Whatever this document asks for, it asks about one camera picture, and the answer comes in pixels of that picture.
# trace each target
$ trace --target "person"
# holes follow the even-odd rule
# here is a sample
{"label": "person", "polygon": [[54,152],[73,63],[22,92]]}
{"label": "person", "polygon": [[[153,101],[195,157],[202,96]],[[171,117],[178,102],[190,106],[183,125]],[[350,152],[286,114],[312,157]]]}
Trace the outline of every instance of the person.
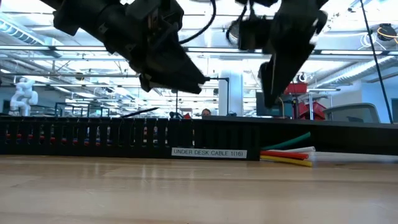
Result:
{"label": "person", "polygon": [[203,109],[203,111],[201,111],[201,116],[210,116],[211,115],[211,111],[209,109]]}

